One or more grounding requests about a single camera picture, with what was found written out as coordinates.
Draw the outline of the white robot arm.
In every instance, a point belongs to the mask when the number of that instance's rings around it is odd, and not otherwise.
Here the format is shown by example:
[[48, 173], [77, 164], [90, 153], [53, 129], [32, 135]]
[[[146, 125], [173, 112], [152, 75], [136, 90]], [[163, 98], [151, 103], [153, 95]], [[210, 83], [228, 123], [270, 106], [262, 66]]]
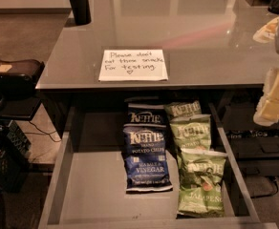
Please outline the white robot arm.
[[[273, 40], [279, 54], [279, 17], [266, 23], [253, 35], [253, 39], [260, 43]], [[271, 126], [279, 121], [279, 69], [268, 70], [263, 95], [257, 104], [253, 121], [261, 126]]]

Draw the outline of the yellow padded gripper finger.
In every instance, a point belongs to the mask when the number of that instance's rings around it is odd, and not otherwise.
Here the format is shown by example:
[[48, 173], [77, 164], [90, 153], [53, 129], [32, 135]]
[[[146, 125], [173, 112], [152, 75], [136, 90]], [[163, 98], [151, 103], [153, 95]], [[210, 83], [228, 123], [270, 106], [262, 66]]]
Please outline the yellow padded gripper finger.
[[268, 71], [253, 121], [267, 127], [279, 121], [279, 69]]
[[279, 22], [279, 17], [276, 17], [266, 23], [260, 30], [253, 35], [253, 40], [259, 43], [268, 43], [275, 37]]

